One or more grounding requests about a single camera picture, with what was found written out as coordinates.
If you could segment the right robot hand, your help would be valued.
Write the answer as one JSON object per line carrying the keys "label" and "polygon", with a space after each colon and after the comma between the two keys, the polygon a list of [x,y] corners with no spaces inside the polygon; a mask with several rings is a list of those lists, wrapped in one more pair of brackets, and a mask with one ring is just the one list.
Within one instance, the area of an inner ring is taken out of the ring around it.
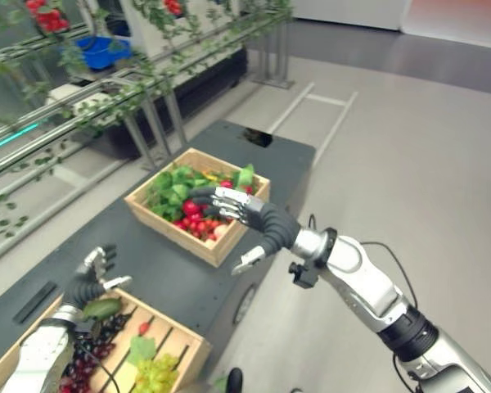
{"label": "right robot hand", "polygon": [[262,234],[259,243],[241,256],[233,275],[246,272],[283,248],[292,248],[301,229],[286,210],[246,192],[227,187],[197,187],[189,192],[189,197],[197,205],[204,205],[205,212],[234,219]]}

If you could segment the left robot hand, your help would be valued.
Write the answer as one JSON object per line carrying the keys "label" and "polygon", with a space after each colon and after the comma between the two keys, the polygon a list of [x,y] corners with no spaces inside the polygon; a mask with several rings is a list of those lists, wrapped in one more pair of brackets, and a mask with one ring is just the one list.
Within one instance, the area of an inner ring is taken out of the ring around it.
{"label": "left robot hand", "polygon": [[126,287],[133,278],[129,275],[104,279],[107,271],[114,266],[116,245],[96,246],[90,251],[74,271],[65,287],[62,304],[83,310],[91,300],[95,300],[114,288]]}

